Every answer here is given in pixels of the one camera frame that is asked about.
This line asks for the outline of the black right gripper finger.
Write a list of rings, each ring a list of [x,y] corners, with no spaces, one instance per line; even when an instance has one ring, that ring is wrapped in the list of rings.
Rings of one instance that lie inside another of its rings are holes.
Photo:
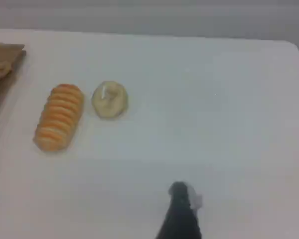
[[[173,182],[168,193],[170,204],[157,239],[201,239],[198,211],[202,208],[202,195],[184,181]]]

